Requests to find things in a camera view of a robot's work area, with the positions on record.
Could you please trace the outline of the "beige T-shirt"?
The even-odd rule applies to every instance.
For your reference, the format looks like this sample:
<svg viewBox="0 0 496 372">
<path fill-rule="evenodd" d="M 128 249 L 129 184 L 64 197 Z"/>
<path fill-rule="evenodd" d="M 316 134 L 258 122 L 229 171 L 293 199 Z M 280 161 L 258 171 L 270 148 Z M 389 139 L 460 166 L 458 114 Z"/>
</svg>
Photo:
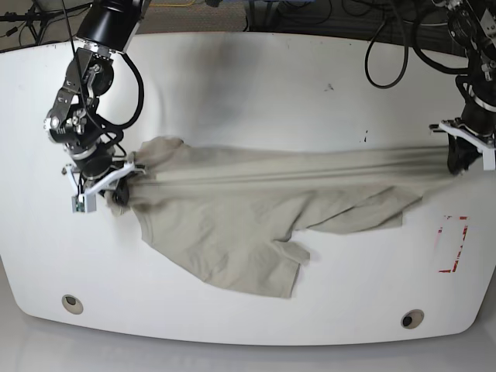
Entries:
<svg viewBox="0 0 496 372">
<path fill-rule="evenodd" d="M 453 180 L 444 146 L 338 153 L 193 147 L 157 137 L 131 155 L 129 198 L 143 241 L 217 288 L 290 298 L 312 229 L 345 235 L 401 225 L 405 209 Z"/>
</svg>

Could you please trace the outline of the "red tape rectangle marking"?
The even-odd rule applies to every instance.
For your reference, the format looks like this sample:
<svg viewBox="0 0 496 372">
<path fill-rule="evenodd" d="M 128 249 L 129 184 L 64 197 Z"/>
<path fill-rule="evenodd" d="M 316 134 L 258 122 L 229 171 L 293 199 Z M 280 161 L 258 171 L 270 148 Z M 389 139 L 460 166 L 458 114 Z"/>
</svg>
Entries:
<svg viewBox="0 0 496 372">
<path fill-rule="evenodd" d="M 456 272 L 469 226 L 468 216 L 445 215 L 435 244 L 434 268 L 441 274 Z"/>
</svg>

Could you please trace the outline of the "black tripod stand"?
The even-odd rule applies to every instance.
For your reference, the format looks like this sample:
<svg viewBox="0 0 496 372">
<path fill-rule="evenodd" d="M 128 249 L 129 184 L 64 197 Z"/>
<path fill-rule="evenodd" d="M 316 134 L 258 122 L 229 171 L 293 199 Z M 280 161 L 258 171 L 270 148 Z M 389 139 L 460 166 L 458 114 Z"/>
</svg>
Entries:
<svg viewBox="0 0 496 372">
<path fill-rule="evenodd" d="M 27 28 L 34 39 L 34 45 L 39 46 L 43 41 L 49 23 L 63 14 L 64 12 L 59 9 L 46 10 L 39 1 L 32 0 L 32 5 L 24 14 L 6 12 L 1 15 L 1 22 L 21 22 L 22 25 L 18 26 L 19 42 L 22 39 L 22 29 Z"/>
</svg>

